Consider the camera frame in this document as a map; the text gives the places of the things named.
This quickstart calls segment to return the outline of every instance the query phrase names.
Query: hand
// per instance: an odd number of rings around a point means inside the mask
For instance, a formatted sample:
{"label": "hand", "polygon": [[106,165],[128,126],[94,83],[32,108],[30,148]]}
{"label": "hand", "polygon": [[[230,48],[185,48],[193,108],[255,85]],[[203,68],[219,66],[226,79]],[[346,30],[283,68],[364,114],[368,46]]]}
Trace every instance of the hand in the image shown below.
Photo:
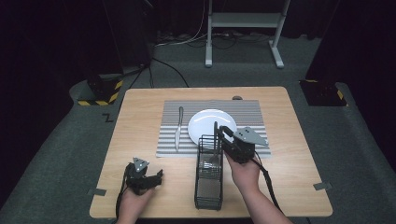
{"label": "hand", "polygon": [[234,161],[227,153],[224,153],[230,163],[233,182],[239,188],[241,193],[250,192],[259,189],[260,168],[253,161],[239,164]]}
{"label": "hand", "polygon": [[131,189],[126,189],[122,195],[117,224],[135,223],[154,195],[154,192],[154,189],[148,189],[144,194],[136,195]]}

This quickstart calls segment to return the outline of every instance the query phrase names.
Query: utensil holder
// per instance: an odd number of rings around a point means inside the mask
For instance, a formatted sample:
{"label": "utensil holder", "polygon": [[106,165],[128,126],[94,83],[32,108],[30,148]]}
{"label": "utensil holder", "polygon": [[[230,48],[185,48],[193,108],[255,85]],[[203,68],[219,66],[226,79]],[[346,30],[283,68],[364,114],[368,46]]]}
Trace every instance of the utensil holder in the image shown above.
{"label": "utensil holder", "polygon": [[[213,160],[217,151],[217,161]],[[202,135],[199,139],[196,176],[195,207],[220,210],[223,200],[223,156],[221,143],[214,135]]]}

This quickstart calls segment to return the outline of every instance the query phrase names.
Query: yellow black tape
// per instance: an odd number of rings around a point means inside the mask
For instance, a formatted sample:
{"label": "yellow black tape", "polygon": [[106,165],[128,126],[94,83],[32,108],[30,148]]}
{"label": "yellow black tape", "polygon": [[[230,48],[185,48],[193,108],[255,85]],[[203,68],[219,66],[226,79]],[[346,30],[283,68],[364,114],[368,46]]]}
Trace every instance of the yellow black tape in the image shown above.
{"label": "yellow black tape", "polygon": [[117,97],[119,96],[120,87],[122,86],[122,80],[117,82],[114,87],[114,91],[111,95],[109,95],[108,100],[78,100],[79,105],[112,105],[116,101]]}

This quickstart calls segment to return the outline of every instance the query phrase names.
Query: gray placemat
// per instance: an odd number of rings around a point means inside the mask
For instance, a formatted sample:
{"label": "gray placemat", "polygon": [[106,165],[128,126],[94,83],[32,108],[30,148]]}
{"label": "gray placemat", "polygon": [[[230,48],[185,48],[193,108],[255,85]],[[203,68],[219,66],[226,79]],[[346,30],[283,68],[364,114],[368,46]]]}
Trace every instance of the gray placemat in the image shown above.
{"label": "gray placemat", "polygon": [[[175,149],[175,131],[178,125],[178,108],[183,106],[183,121],[178,153]],[[201,110],[218,109],[235,120],[237,128],[250,127],[267,140],[260,103],[256,100],[165,101],[163,120],[157,146],[157,157],[196,157],[198,146],[189,137],[188,125],[192,116]],[[270,158],[268,146],[256,145],[261,158]]]}

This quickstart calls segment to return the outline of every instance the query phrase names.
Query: knife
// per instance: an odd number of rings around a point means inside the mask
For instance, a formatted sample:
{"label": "knife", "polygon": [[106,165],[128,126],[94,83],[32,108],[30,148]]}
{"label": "knife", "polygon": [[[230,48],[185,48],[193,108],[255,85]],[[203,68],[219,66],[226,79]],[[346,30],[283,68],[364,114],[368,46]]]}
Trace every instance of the knife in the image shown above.
{"label": "knife", "polygon": [[175,132],[175,148],[176,153],[178,153],[178,144],[180,142],[180,133],[181,133],[181,122],[183,121],[183,106],[178,108],[178,126]]}

